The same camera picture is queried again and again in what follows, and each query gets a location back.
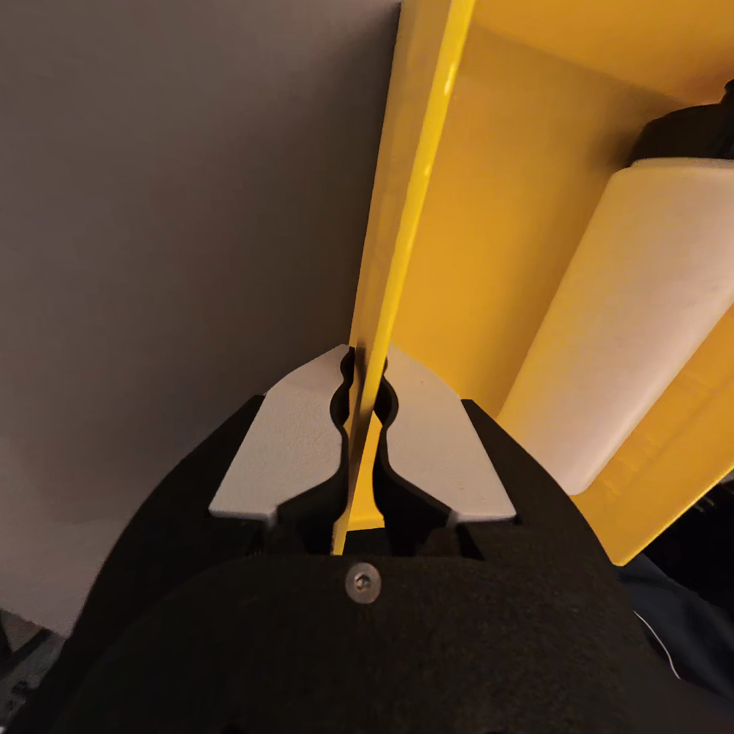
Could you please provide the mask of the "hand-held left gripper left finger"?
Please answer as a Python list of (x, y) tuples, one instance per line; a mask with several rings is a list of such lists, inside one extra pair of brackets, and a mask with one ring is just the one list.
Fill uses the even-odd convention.
[(213, 516), (274, 525), (287, 501), (335, 475), (342, 437), (330, 408), (348, 354), (347, 345), (338, 345), (265, 393), (208, 507)]

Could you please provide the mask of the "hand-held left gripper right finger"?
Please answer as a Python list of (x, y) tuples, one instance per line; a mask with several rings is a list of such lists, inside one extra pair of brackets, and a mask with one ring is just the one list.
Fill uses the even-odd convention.
[(516, 511), (462, 400), (434, 372), (388, 348), (374, 410), (373, 496), (386, 525), (504, 521)]

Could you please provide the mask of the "white plastic bottle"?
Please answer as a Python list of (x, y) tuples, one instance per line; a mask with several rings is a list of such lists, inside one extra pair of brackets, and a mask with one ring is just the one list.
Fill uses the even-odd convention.
[(732, 305), (733, 163), (611, 176), (500, 411), (568, 495), (585, 491)]

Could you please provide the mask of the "yellow plastic bin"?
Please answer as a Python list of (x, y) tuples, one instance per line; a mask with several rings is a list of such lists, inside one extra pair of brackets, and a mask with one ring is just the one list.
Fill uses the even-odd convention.
[[(732, 2), (404, 2), (395, 54), (350, 338), (366, 351), (350, 426), (358, 510), (339, 550), (347, 529), (380, 521), (357, 476), (377, 445), (388, 347), (500, 424), (637, 135), (732, 79)], [(571, 498), (622, 565), (731, 470), (732, 305)]]

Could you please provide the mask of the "black bottle lid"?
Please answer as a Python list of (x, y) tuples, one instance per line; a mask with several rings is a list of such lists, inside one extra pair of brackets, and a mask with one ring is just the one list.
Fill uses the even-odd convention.
[(690, 106), (647, 123), (627, 166), (646, 159), (733, 160), (733, 80), (717, 104)]

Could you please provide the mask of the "person's dark clothing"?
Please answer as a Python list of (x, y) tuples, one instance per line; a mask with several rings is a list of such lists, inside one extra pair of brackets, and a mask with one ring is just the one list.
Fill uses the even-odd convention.
[(617, 572), (675, 677), (732, 706), (733, 472)]

